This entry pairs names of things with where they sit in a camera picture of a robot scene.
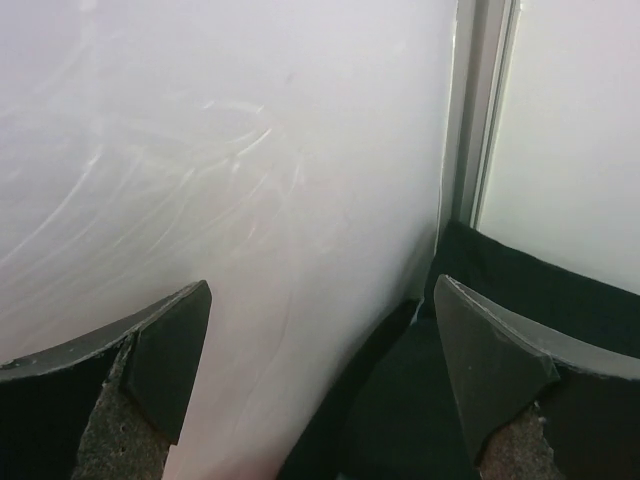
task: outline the white wall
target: white wall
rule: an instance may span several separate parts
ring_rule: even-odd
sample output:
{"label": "white wall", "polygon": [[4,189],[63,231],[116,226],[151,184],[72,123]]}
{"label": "white wall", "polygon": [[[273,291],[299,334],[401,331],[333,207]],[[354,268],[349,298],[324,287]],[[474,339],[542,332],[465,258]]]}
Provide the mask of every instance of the white wall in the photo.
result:
{"label": "white wall", "polygon": [[432,248],[455,1],[0,14],[0,360],[205,278],[169,479],[273,475]]}
{"label": "white wall", "polygon": [[482,232],[640,293],[640,3],[524,0]]}

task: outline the white panel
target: white panel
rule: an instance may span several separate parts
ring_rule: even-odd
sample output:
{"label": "white panel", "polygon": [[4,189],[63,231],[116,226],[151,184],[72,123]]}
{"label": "white panel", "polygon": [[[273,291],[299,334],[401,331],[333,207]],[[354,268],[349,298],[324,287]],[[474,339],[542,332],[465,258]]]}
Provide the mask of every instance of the white panel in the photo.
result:
{"label": "white panel", "polygon": [[455,1],[0,14],[0,360],[205,278],[169,479],[262,479],[432,248]]}
{"label": "white panel", "polygon": [[640,293],[640,3],[524,0],[479,228]]}

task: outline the metal frame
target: metal frame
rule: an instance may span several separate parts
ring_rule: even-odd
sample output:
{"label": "metal frame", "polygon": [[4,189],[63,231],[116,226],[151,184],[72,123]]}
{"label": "metal frame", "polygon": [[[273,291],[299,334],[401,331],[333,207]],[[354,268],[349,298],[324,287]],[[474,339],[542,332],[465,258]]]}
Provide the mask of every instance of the metal frame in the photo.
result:
{"label": "metal frame", "polygon": [[438,232],[475,227],[520,0],[459,0]]}

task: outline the black cloth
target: black cloth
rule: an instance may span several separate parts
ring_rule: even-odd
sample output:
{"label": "black cloth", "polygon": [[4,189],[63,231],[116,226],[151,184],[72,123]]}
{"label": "black cloth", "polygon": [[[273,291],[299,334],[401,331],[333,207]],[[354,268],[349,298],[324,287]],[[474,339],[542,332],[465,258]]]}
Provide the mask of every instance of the black cloth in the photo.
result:
{"label": "black cloth", "polygon": [[438,245],[420,317],[435,317],[433,290],[442,274],[538,323],[640,357],[638,295],[538,260],[457,222],[447,226]]}
{"label": "black cloth", "polygon": [[351,409],[340,468],[358,480],[475,480],[435,320],[404,333]]}
{"label": "black cloth", "polygon": [[335,480],[340,433],[369,374],[407,329],[418,307],[400,304],[371,333],[337,378],[280,469],[280,480]]}

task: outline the black fabric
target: black fabric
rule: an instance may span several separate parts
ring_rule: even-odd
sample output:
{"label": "black fabric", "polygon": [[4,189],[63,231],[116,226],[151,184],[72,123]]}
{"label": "black fabric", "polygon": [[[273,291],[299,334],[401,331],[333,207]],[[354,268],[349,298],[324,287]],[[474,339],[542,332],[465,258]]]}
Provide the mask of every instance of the black fabric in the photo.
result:
{"label": "black fabric", "polygon": [[505,247],[460,223],[447,226],[420,317],[447,274],[508,310],[607,350],[640,357],[640,297]]}
{"label": "black fabric", "polygon": [[356,352],[311,418],[280,469],[280,480],[335,480],[338,442],[354,398],[369,374],[409,326],[417,301],[405,301]]}
{"label": "black fabric", "polygon": [[371,373],[345,424],[340,468],[358,480],[470,480],[435,320],[412,325]]}

